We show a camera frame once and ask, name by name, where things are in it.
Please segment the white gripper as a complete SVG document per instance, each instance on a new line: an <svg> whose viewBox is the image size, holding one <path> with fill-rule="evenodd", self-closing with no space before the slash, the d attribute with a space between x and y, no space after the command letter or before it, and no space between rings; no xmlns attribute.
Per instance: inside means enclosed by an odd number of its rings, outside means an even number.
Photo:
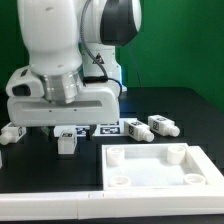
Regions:
<svg viewBox="0 0 224 224"><path fill-rule="evenodd" d="M38 127L49 141L53 128L47 126L91 125L86 139L92 140L97 124L116 123L120 117L120 87L113 81L87 84L74 102L57 105L43 98L10 97L7 102L10 121L15 126Z"/></svg>

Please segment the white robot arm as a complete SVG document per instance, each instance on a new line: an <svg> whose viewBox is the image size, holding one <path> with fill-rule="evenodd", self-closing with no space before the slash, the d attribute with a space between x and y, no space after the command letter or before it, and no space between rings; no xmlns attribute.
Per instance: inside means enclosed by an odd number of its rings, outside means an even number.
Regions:
<svg viewBox="0 0 224 224"><path fill-rule="evenodd" d="M8 114L15 126L88 125L119 120L119 81L91 44L124 46L141 26L139 0L17 0L29 64L8 81Z"/></svg>

